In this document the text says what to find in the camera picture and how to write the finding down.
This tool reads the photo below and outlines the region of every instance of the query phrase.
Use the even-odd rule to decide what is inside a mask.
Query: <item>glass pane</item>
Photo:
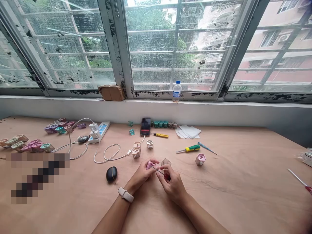
[[[221,1],[182,2],[185,4],[179,9],[176,25],[177,1],[124,0],[135,89],[169,90],[173,82],[181,80],[185,91],[216,91],[216,75],[241,5]],[[223,51],[192,52],[202,50]]]
[[[299,2],[269,2],[259,24],[261,28],[256,30],[229,91],[296,93],[312,91],[310,29],[301,29],[294,39],[291,37],[294,29],[284,27],[266,29],[266,26],[297,24],[305,10],[306,8],[302,8]],[[263,49],[268,51],[266,53],[257,51]]]
[[[0,87],[38,87],[1,31]]]
[[[49,88],[115,84],[97,0],[16,0],[10,5],[26,26],[28,37],[23,37],[32,39],[47,68]]]

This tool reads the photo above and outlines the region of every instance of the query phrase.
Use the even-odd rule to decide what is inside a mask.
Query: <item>hand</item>
[[[159,172],[156,173],[166,194],[171,200],[180,206],[188,197],[188,193],[184,188],[180,174],[175,172],[168,164],[161,166],[159,169],[166,169],[166,173],[170,175],[171,180],[168,181],[164,179],[164,177]]]
[[[124,189],[127,190],[128,193],[130,193],[131,195],[133,195],[140,188],[140,186],[144,184],[144,182],[149,178],[150,175],[156,172],[156,170],[153,168],[146,170],[146,166],[149,161],[154,162],[155,164],[159,163],[159,161],[157,161],[156,159],[150,158],[143,161],[139,165],[139,168],[136,170],[136,172],[133,174],[131,179],[124,187]]]

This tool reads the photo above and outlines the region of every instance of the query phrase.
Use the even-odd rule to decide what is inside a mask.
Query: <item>white wall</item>
[[[312,105],[236,102],[173,103],[168,100],[49,98],[0,96],[0,118],[30,116],[113,123],[140,123],[142,117],[187,125],[260,126],[304,146],[312,147]]]

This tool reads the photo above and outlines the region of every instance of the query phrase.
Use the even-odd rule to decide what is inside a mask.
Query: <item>phone screen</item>
[[[150,135],[150,123],[151,123],[151,118],[142,118],[141,131],[140,131],[141,136]]]

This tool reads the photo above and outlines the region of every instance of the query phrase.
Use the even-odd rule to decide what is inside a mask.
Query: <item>water bottle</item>
[[[173,102],[178,102],[180,101],[180,94],[182,90],[182,86],[180,85],[181,81],[176,81],[176,85],[173,87],[173,92],[172,92],[172,101]]]

